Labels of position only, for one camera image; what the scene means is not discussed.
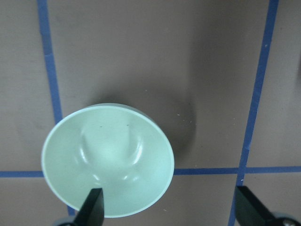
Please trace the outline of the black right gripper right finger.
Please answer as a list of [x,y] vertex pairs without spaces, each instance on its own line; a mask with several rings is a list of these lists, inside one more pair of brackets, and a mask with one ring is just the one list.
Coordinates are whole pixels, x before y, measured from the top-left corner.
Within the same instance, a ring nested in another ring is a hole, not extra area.
[[235,219],[241,226],[299,226],[300,221],[276,215],[247,186],[235,188]]

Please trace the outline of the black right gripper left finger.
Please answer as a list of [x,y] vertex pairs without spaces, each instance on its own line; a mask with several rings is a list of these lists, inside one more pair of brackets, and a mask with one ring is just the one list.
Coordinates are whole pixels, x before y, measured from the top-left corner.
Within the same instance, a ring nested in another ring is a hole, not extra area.
[[101,188],[91,189],[75,217],[73,226],[102,226],[104,222],[104,198]]

